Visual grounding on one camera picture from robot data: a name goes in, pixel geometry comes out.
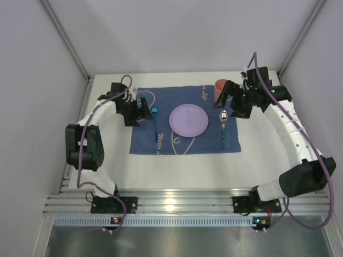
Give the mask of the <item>green handled spoon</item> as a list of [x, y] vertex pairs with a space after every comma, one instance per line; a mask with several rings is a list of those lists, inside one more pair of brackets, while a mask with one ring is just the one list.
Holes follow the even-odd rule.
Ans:
[[228, 113], [226, 110], [222, 110], [220, 113], [220, 121], [221, 121], [221, 148], [225, 148], [225, 143], [226, 143], [226, 128], [225, 124], [228, 119]]

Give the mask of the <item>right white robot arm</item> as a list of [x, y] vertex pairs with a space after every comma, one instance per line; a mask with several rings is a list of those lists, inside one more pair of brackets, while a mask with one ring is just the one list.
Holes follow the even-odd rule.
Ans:
[[305, 129], [288, 89], [284, 85], [272, 84], [267, 67], [243, 71], [241, 75], [241, 84], [231, 80], [221, 82], [223, 89], [213, 107], [225, 107], [231, 97], [231, 117], [245, 119], [250, 117], [253, 107], [260, 108], [274, 126], [290, 165], [289, 170], [277, 179], [253, 187], [249, 191], [251, 202], [259, 205], [322, 190], [328, 184], [327, 176], [336, 169], [336, 162], [313, 149], [305, 138]]

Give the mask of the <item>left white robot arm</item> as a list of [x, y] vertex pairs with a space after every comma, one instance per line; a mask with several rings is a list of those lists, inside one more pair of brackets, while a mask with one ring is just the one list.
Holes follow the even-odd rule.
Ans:
[[136, 98], [132, 84], [113, 82], [100, 95], [91, 111], [65, 129], [66, 162], [77, 170], [76, 187], [92, 186], [101, 198], [115, 196], [117, 185], [101, 167], [105, 160], [101, 131], [114, 115], [121, 115], [126, 127], [138, 127], [139, 120], [153, 120], [144, 97]]

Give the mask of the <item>blue cloth placemat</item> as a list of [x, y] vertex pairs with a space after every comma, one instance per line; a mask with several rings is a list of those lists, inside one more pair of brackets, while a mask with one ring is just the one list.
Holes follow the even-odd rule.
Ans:
[[[239, 153], [237, 122], [229, 117], [226, 121], [226, 143], [221, 148], [220, 110], [213, 109], [214, 86], [182, 86], [166, 88], [139, 88], [137, 98], [144, 97], [149, 108], [157, 107], [158, 142], [155, 142], [154, 122], [141, 119], [140, 126], [131, 134], [130, 154], [137, 155], [186, 155]], [[170, 113], [179, 105], [195, 104], [208, 115], [208, 127], [199, 136], [182, 137], [172, 131], [169, 125]]]

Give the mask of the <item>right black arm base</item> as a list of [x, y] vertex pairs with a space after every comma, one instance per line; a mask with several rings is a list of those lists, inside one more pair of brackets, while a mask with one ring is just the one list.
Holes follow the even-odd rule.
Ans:
[[233, 196], [234, 213], [247, 215], [251, 213], [281, 213], [281, 204], [278, 199], [262, 201], [257, 191], [249, 191], [247, 196]]

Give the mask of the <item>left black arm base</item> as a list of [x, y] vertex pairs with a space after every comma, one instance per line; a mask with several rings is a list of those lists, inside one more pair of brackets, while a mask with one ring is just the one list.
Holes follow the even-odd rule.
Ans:
[[[120, 200], [126, 207], [126, 213], [135, 213], [138, 207], [138, 198], [133, 196], [123, 196]], [[95, 196], [91, 206], [92, 214], [123, 214], [124, 208], [121, 203], [112, 197], [101, 198]]]

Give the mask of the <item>orange plastic cup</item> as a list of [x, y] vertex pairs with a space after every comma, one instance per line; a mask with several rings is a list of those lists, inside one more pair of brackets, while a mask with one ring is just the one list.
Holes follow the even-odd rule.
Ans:
[[225, 86], [226, 79], [219, 79], [214, 84], [214, 102], [216, 102], [219, 99], [219, 96]]

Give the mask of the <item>blue handled fork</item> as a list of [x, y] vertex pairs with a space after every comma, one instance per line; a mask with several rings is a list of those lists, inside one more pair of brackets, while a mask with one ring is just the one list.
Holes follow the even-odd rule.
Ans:
[[158, 110], [157, 110], [157, 107], [152, 107], [152, 115], [154, 118], [155, 142], [158, 142], [159, 136], [158, 136], [158, 121], [157, 121]]

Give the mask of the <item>purple plastic plate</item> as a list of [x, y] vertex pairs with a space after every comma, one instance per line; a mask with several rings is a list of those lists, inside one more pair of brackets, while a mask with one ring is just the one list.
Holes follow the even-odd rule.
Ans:
[[182, 104], [170, 113], [169, 125], [173, 132], [182, 137], [197, 137], [207, 129], [208, 115], [198, 105]]

